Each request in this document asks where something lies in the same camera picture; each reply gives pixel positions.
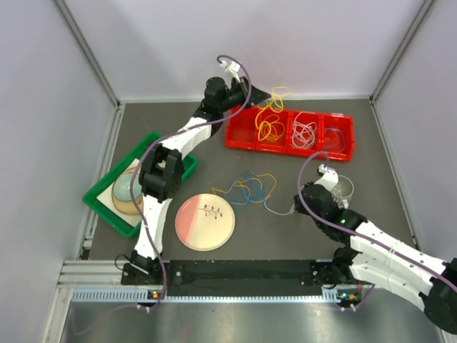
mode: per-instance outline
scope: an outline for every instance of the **red divided tray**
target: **red divided tray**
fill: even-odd
[[[258,107],[244,109],[240,114],[230,119],[226,129],[226,146],[297,156],[311,156],[316,151],[327,151],[331,159],[346,162],[351,160],[355,146],[352,117],[342,114],[284,109],[278,115],[279,121],[286,128],[285,134],[277,141],[269,142],[258,140],[258,130],[255,123],[258,112]],[[260,123],[270,114],[274,114],[274,112],[270,109],[265,110],[258,122]],[[297,149],[291,144],[293,121],[298,114],[300,114],[298,122],[302,124],[315,122],[317,124],[316,141],[310,149]]]

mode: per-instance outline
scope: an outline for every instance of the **white wall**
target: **white wall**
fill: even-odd
[[[0,340],[37,342],[113,107],[52,1],[2,1],[0,32]]]
[[[201,99],[218,54],[296,98],[368,96],[423,0],[66,0],[116,95]]]
[[[378,102],[423,249],[457,257],[457,1],[438,0]]]

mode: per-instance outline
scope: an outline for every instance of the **green basket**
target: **green basket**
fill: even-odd
[[[126,238],[131,238],[136,236],[141,228],[141,222],[138,223],[135,227],[131,226],[125,222],[122,218],[118,217],[113,213],[108,207],[103,205],[98,199],[97,196],[100,195],[106,188],[109,187],[118,177],[121,175],[126,168],[134,161],[134,159],[140,159],[144,154],[148,146],[160,138],[160,134],[157,132],[151,132],[145,139],[143,139],[140,144],[135,146],[135,148],[130,151],[127,156],[125,156],[122,161],[120,161],[112,170],[109,171],[99,182],[95,184],[85,195],[83,196],[83,202],[93,209],[101,218],[103,218],[108,224],[110,224],[119,234]],[[184,173],[182,177],[182,182],[185,182],[194,172],[197,164],[199,163],[198,159],[188,154],[183,160]]]

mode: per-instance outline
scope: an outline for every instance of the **shiny metal surface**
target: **shiny metal surface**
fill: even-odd
[[[72,304],[76,328],[85,329],[118,304]],[[121,309],[84,336],[73,334],[69,321],[65,343],[435,343],[441,332],[423,312],[383,290],[356,312],[341,313],[330,304],[163,304]]]

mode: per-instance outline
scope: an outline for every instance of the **white cable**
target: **white cable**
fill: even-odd
[[[294,209],[295,204],[292,205],[291,209],[290,209],[289,212],[287,212],[287,213],[278,213],[278,212],[276,212],[276,211],[273,211],[272,209],[269,209],[269,207],[266,206],[266,201],[268,200],[269,197],[271,197],[271,195],[268,195],[268,196],[265,198],[265,201],[263,202],[263,205],[264,205],[265,208],[266,208],[267,210],[269,210],[271,213],[277,214],[277,215],[279,215],[279,216],[288,216],[289,214],[293,214],[293,213],[295,212],[295,209]]]
[[[302,124],[298,122],[300,112],[293,120],[292,146],[297,149],[310,149],[316,142],[317,123]]]

